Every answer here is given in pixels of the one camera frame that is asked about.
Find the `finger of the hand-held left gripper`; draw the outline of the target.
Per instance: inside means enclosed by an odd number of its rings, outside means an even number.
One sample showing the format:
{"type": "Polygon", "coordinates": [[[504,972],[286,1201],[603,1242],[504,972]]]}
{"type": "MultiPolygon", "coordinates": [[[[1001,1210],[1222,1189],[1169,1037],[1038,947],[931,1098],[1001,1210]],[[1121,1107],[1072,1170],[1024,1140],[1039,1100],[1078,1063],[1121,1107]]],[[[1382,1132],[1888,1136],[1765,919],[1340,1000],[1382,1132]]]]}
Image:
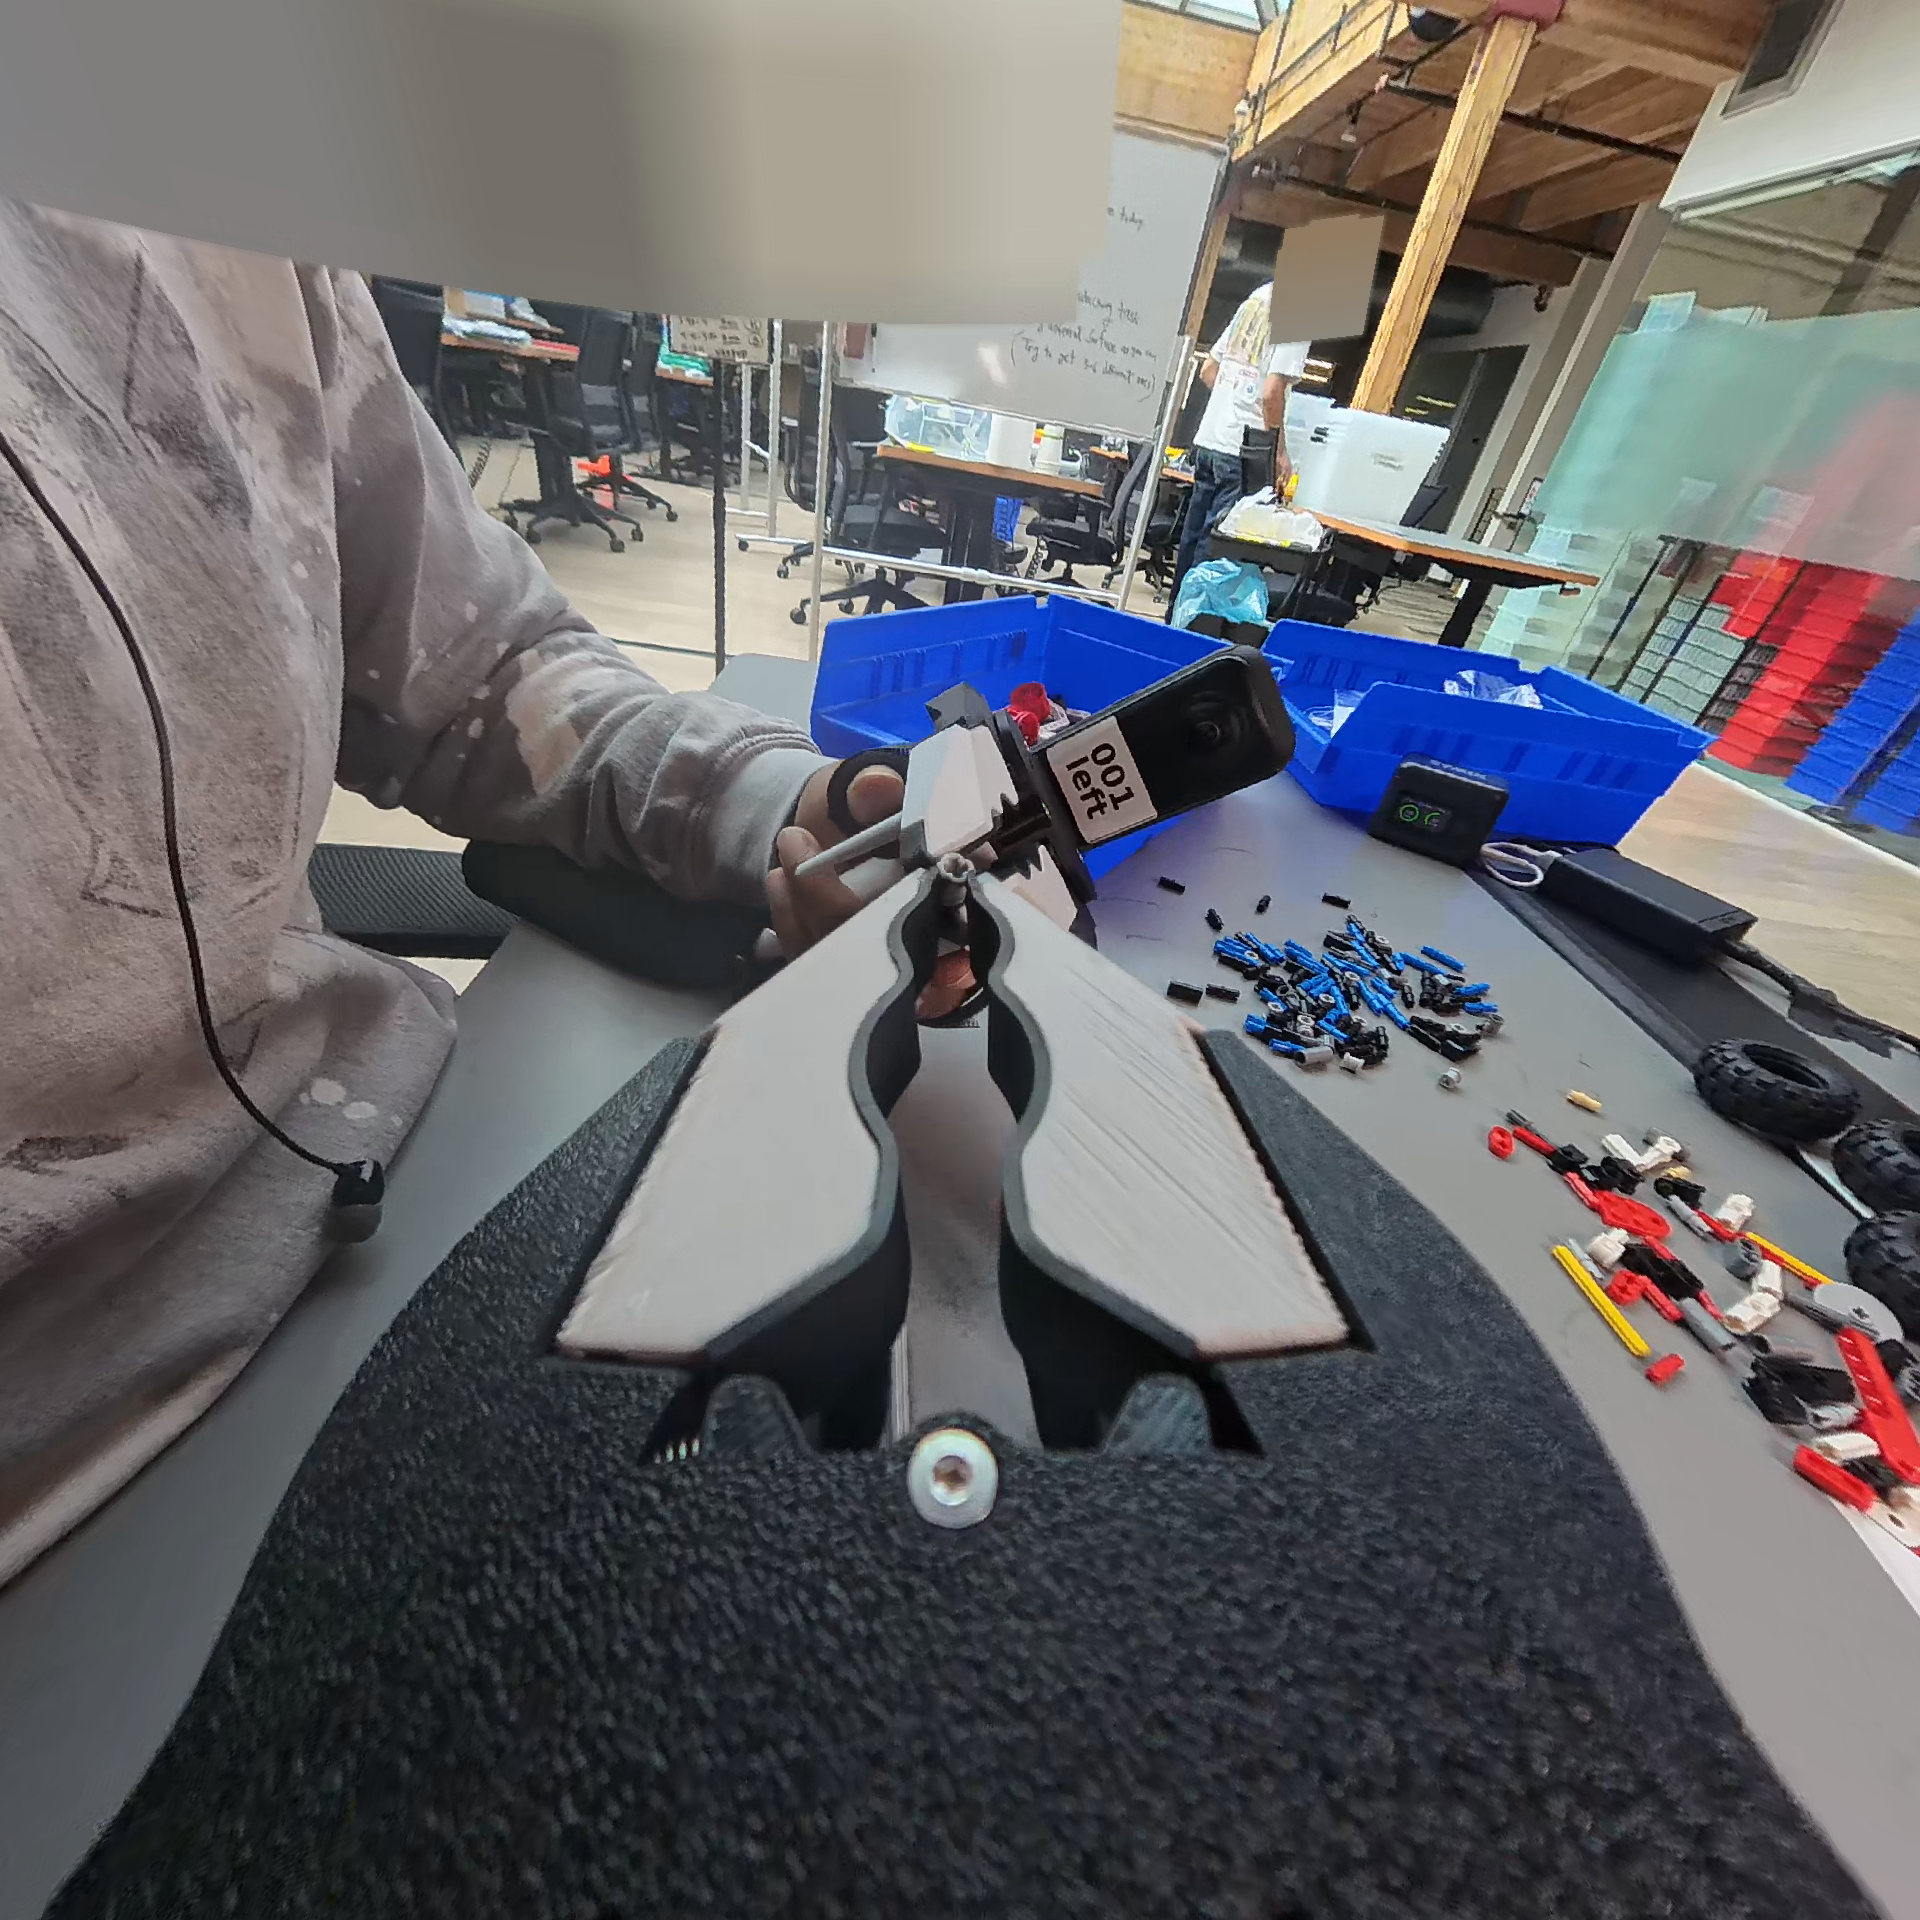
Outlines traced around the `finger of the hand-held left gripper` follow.
{"type": "Polygon", "coordinates": [[[940,863],[991,842],[1022,807],[995,729],[940,729],[908,749],[896,856],[940,863]]]}
{"type": "Polygon", "coordinates": [[[1067,874],[1049,842],[1015,845],[1006,836],[979,843],[979,884],[1001,904],[1022,899],[1055,928],[1072,930],[1083,916],[1091,895],[1078,887],[1081,872],[1067,874]]]}

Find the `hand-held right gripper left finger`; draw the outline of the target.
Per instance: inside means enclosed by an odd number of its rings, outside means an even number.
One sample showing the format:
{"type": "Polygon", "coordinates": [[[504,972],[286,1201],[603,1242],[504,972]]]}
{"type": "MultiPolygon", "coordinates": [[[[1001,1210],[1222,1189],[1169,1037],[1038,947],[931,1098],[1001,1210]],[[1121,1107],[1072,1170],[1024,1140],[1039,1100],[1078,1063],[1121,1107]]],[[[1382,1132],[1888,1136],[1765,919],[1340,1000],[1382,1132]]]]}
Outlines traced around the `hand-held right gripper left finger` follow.
{"type": "Polygon", "coordinates": [[[877,1444],[910,1253],[892,1112],[953,884],[900,877],[723,1012],[559,1321],[569,1360],[772,1380],[877,1444]]]}

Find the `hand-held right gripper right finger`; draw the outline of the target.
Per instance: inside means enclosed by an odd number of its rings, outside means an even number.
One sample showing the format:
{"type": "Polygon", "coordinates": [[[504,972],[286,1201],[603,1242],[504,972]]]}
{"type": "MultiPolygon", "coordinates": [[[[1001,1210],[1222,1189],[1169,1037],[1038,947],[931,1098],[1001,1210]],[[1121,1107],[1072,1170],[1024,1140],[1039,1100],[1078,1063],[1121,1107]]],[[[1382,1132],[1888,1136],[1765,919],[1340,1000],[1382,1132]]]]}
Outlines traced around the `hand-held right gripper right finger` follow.
{"type": "Polygon", "coordinates": [[[1209,1029],[1015,887],[967,887],[987,1068],[1013,1115],[998,1313],[1039,1444],[1094,1452],[1148,1380],[1214,1441],[1225,1372],[1335,1354],[1352,1321],[1214,1068],[1209,1029]]]}

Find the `person's left forearm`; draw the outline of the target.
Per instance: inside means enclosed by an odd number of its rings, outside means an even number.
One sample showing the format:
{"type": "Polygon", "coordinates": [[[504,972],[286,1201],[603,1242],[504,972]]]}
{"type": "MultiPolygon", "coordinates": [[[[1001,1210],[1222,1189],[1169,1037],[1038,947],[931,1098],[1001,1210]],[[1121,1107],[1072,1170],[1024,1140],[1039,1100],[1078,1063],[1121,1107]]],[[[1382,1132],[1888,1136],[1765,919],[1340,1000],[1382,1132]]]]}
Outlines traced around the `person's left forearm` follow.
{"type": "Polygon", "coordinates": [[[685,900],[764,907],[825,767],[787,721],[649,679],[539,572],[519,594],[379,615],[344,649],[340,787],[685,900]]]}

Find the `grey desk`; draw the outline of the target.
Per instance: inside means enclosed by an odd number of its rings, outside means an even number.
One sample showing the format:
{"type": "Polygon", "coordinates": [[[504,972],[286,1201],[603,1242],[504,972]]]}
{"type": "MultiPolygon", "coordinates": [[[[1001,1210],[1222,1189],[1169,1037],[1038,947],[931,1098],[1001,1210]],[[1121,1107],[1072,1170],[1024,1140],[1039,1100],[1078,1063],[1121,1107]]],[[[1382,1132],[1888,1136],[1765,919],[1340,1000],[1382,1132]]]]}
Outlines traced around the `grey desk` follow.
{"type": "Polygon", "coordinates": [[[447,1256],[309,1452],[208,1666],[46,1915],[1915,1915],[1761,1755],[1501,1289],[1248,1095],[1352,1356],[1253,1452],[656,1461],[564,1383],[672,1044],[447,1256]]]}

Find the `person's left hand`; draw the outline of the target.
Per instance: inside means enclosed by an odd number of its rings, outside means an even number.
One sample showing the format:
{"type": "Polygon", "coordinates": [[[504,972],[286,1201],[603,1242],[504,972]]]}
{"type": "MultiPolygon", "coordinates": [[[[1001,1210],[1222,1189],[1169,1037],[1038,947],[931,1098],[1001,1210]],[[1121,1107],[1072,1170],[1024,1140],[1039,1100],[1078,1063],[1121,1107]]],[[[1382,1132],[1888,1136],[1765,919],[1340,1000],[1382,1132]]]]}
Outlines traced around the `person's left hand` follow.
{"type": "Polygon", "coordinates": [[[816,856],[892,818],[903,801],[899,768],[887,761],[832,761],[806,779],[787,825],[775,840],[766,875],[771,930],[766,951],[790,963],[805,948],[848,921],[859,907],[840,872],[799,874],[816,856]]]}

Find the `blue plastic bin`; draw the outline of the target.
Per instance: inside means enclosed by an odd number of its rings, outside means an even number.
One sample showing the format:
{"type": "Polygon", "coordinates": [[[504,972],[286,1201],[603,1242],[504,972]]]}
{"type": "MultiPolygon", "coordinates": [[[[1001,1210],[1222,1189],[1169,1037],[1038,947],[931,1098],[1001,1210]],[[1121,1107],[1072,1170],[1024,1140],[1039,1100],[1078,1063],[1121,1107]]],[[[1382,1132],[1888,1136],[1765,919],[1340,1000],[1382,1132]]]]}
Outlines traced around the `blue plastic bin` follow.
{"type": "Polygon", "coordinates": [[[913,746],[933,732],[931,705],[953,687],[972,687],[1001,711],[1019,688],[1038,687],[1093,715],[1227,647],[1063,594],[838,618],[823,634],[809,732],[835,756],[913,746]]]}
{"type": "Polygon", "coordinates": [[[1295,733],[1292,779],[1352,817],[1421,759],[1501,785],[1508,836],[1611,849],[1712,744],[1556,666],[1299,619],[1273,625],[1263,652],[1295,733]]]}

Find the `black office chair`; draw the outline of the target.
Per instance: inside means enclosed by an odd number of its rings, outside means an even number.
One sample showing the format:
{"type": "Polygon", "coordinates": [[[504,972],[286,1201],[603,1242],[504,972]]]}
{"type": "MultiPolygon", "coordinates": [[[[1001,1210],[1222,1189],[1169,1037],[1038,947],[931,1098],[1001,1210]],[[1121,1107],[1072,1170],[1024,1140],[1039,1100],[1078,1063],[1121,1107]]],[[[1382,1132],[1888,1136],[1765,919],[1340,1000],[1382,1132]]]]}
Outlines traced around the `black office chair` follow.
{"type": "Polygon", "coordinates": [[[627,455],[640,444],[631,386],[638,317],[556,300],[536,308],[575,354],[524,369],[539,495],[502,500],[500,511],[528,545],[539,545],[547,525],[590,525],[619,554],[627,546],[619,525],[631,529],[632,543],[641,540],[640,519],[619,505],[623,495],[660,511],[667,523],[678,519],[660,495],[627,479],[627,455]]]}
{"type": "Polygon", "coordinates": [[[1025,523],[1024,577],[1035,584],[1081,587],[1078,569],[1094,569],[1097,591],[1119,581],[1119,565],[1136,523],[1136,468],[1149,444],[1121,439],[1091,444],[1078,455],[1078,482],[1094,495],[1053,489],[1032,500],[1025,523]]]}
{"type": "Polygon", "coordinates": [[[900,563],[924,554],[945,561],[937,503],[905,497],[899,474],[880,460],[887,444],[881,413],[884,397],[875,392],[837,388],[832,395],[827,536],[835,545],[880,557],[868,573],[849,569],[835,597],[840,615],[920,605],[905,587],[910,568],[900,563]]]}

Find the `black battery charger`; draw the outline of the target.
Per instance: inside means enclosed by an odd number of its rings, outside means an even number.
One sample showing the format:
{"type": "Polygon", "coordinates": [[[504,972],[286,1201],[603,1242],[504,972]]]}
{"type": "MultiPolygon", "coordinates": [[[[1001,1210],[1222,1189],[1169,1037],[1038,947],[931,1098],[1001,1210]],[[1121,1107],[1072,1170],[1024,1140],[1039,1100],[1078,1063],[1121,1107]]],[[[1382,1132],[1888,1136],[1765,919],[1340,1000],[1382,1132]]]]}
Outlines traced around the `black battery charger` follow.
{"type": "Polygon", "coordinates": [[[1367,824],[1376,842],[1467,872],[1497,836],[1505,783],[1440,759],[1408,756],[1367,824]]]}

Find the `pile of blue black pins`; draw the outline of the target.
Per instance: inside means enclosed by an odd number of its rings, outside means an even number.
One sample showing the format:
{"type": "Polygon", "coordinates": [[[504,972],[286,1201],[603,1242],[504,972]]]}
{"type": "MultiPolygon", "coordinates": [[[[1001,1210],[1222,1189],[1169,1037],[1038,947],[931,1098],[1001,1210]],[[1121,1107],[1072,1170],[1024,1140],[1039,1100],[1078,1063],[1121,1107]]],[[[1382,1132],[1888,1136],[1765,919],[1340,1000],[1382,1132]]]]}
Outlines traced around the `pile of blue black pins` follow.
{"type": "Polygon", "coordinates": [[[1207,953],[1167,976],[1164,996],[1193,1017],[1235,1020],[1248,1048],[1299,1073],[1365,1076],[1421,1050],[1455,1088],[1504,1034],[1492,985],[1437,947],[1395,945],[1343,896],[1321,905],[1326,923],[1308,939],[1273,921],[1271,896],[1243,923],[1207,911],[1207,953]]]}

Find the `wooden office table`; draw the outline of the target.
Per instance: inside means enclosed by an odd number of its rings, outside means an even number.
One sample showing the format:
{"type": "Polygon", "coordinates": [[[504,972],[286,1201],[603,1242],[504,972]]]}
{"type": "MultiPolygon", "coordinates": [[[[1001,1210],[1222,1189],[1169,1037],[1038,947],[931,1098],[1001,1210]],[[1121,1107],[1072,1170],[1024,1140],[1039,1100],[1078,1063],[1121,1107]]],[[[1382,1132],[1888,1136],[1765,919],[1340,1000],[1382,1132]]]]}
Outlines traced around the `wooden office table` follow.
{"type": "Polygon", "coordinates": [[[1030,472],[1006,464],[983,464],[935,450],[877,444],[875,464],[900,492],[931,497],[945,514],[943,561],[920,563],[919,569],[943,584],[943,605],[979,602],[998,573],[990,568],[991,508],[1001,497],[1029,500],[1064,495],[1104,500],[1102,484],[1055,472],[1030,472]]]}
{"type": "Polygon", "coordinates": [[[1600,585],[1595,572],[1537,561],[1525,551],[1461,543],[1403,523],[1337,514],[1327,508],[1311,508],[1309,514],[1326,531],[1323,557],[1358,572],[1372,584],[1411,581],[1428,569],[1440,569],[1462,584],[1462,592],[1437,636],[1437,645],[1448,649],[1462,652],[1469,645],[1492,591],[1533,592],[1551,587],[1553,592],[1581,592],[1600,585]]]}

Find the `white storage box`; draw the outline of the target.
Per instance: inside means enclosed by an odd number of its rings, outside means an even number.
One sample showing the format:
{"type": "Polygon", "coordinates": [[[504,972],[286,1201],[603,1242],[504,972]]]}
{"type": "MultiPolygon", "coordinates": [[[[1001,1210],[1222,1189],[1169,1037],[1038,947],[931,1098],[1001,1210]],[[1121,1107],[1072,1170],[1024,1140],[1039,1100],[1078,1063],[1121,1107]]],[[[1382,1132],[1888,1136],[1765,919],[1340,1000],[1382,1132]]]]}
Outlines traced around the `white storage box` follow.
{"type": "Polygon", "coordinates": [[[1317,517],[1401,523],[1448,439],[1445,423],[1365,413],[1295,393],[1285,416],[1288,499],[1317,517]]]}

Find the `yellow brick axle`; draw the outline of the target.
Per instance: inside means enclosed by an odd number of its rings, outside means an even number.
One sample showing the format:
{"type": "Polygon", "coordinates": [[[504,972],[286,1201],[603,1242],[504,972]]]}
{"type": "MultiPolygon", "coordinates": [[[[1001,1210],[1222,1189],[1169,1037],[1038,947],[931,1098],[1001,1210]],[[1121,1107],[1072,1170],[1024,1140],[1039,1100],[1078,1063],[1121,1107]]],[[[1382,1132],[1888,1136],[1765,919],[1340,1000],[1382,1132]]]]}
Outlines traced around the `yellow brick axle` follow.
{"type": "Polygon", "coordinates": [[[1606,1325],[1614,1339],[1625,1349],[1625,1354],[1638,1365],[1652,1362],[1649,1345],[1630,1324],[1630,1320],[1615,1305],[1609,1292],[1595,1280],[1592,1271],[1584,1265],[1581,1256],[1577,1256],[1574,1249],[1565,1247],[1564,1242],[1553,1242],[1551,1260],[1559,1267],[1559,1271],[1571,1280],[1587,1308],[1591,1308],[1597,1314],[1597,1320],[1606,1325]]]}

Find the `pile of red white bricks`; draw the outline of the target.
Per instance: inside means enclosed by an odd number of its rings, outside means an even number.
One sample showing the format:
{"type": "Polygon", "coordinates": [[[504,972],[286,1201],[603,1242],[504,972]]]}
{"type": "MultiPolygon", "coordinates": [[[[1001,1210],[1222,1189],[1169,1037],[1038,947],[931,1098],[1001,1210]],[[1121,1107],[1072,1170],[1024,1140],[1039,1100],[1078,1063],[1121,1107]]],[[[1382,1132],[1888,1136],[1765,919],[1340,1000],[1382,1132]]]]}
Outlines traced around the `pile of red white bricks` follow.
{"type": "Polygon", "coordinates": [[[1565,1247],[1649,1345],[1649,1386],[1675,1383],[1687,1359],[1645,1335],[1636,1313],[1733,1378],[1798,1482],[1915,1561],[1917,1346],[1881,1300],[1755,1232],[1747,1193],[1708,1208],[1667,1136],[1643,1147],[1609,1136],[1589,1157],[1511,1112],[1486,1132],[1486,1149],[1533,1157],[1597,1227],[1565,1247]]]}

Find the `whiteboard on stand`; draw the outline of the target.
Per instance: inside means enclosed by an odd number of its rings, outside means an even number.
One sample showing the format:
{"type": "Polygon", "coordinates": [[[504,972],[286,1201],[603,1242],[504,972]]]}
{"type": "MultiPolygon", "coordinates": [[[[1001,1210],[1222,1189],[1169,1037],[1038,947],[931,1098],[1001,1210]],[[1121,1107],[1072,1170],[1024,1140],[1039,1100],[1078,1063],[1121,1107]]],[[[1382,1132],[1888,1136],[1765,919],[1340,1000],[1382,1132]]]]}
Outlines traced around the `whiteboard on stand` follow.
{"type": "MultiPolygon", "coordinates": [[[[877,555],[835,545],[827,536],[832,474],[832,395],[862,388],[884,397],[884,436],[892,444],[983,461],[990,413],[1035,419],[1035,474],[1077,475],[1081,450],[1105,441],[1144,441],[1136,468],[1136,523],[1119,581],[1097,591],[1100,573],[1078,569],[1081,587],[1035,584],[1024,577],[1025,523],[1032,500],[1001,497],[991,508],[990,568],[998,579],[987,592],[1067,592],[1121,605],[1133,581],[1141,540],[1152,517],[1169,423],[1183,395],[1193,329],[1187,322],[1193,264],[1215,212],[1225,181],[1220,149],[1169,135],[1117,130],[1110,143],[1105,236],[1081,266],[1072,312],[1060,321],[1006,322],[868,322],[823,332],[809,537],[809,591],[798,618],[806,652],[820,652],[825,625],[849,618],[835,597],[849,569],[868,573],[877,555]]],[[[903,561],[905,587],[943,594],[943,584],[920,572],[931,554],[903,561]]]]}

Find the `black power adapter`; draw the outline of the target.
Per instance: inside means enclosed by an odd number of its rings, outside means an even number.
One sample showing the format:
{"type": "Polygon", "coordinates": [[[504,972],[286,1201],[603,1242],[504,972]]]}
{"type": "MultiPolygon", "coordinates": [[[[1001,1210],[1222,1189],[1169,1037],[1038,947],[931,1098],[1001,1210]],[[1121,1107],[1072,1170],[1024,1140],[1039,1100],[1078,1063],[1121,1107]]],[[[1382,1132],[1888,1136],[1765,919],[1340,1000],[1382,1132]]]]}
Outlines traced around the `black power adapter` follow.
{"type": "Polygon", "coordinates": [[[1617,939],[1681,969],[1699,969],[1742,947],[1758,923],[1750,911],[1636,863],[1617,849],[1540,852],[1542,900],[1606,928],[1617,939]]]}

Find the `wooden pillar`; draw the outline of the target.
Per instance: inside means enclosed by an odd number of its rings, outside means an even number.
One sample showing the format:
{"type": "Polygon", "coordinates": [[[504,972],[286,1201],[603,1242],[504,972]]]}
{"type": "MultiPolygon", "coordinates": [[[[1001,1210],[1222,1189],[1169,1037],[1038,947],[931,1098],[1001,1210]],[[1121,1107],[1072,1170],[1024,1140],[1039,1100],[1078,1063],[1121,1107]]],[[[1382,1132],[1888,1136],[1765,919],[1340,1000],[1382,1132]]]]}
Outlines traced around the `wooden pillar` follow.
{"type": "Polygon", "coordinates": [[[1517,5],[1492,5],[1480,19],[1467,77],[1455,97],[1424,199],[1412,215],[1384,296],[1381,322],[1352,386],[1352,411],[1387,416],[1397,403],[1453,240],[1537,31],[1540,20],[1523,13],[1517,5]]]}

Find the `black toy tyre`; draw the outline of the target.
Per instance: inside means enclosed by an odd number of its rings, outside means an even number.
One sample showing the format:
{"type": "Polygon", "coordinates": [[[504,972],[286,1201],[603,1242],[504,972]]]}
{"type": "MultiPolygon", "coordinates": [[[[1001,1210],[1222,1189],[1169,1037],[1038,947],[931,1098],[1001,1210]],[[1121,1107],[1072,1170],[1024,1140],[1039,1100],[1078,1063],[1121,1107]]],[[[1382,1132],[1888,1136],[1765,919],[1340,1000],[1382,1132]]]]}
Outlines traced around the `black toy tyre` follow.
{"type": "Polygon", "coordinates": [[[1692,1080],[1712,1113],[1775,1146],[1823,1146],[1861,1115],[1861,1093],[1841,1073],[1761,1040],[1705,1048],[1692,1080]]]}
{"type": "Polygon", "coordinates": [[[1917,1120],[1868,1120],[1830,1146],[1839,1187],[1872,1216],[1920,1210],[1917,1120]]]}
{"type": "Polygon", "coordinates": [[[1892,1313],[1910,1346],[1920,1338],[1917,1235],[1915,1211],[1892,1211],[1856,1224],[1841,1247],[1846,1280],[1892,1313]]]}

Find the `rack of red blue bins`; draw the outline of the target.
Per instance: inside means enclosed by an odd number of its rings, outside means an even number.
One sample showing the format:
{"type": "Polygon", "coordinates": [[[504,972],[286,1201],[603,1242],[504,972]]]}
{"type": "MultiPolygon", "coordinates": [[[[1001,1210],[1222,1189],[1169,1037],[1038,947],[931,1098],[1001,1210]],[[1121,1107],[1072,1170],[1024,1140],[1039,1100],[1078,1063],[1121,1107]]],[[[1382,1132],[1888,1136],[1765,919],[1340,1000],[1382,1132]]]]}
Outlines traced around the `rack of red blue bins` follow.
{"type": "Polygon", "coordinates": [[[1630,537],[1571,667],[1708,739],[1709,771],[1859,834],[1915,836],[1915,581],[1630,537]]]}

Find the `person's grey sweatshirt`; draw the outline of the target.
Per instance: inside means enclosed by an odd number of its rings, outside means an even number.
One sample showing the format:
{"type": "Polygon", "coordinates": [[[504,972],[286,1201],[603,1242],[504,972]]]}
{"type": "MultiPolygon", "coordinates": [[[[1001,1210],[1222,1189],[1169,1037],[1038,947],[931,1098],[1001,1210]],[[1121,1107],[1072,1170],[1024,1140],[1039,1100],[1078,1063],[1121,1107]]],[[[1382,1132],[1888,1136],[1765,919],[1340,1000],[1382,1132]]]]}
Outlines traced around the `person's grey sweatshirt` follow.
{"type": "Polygon", "coordinates": [[[447,1061],[447,985],[305,881],[351,636],[566,597],[356,272],[6,199],[1,429],[11,1581],[372,1232],[447,1061]]]}

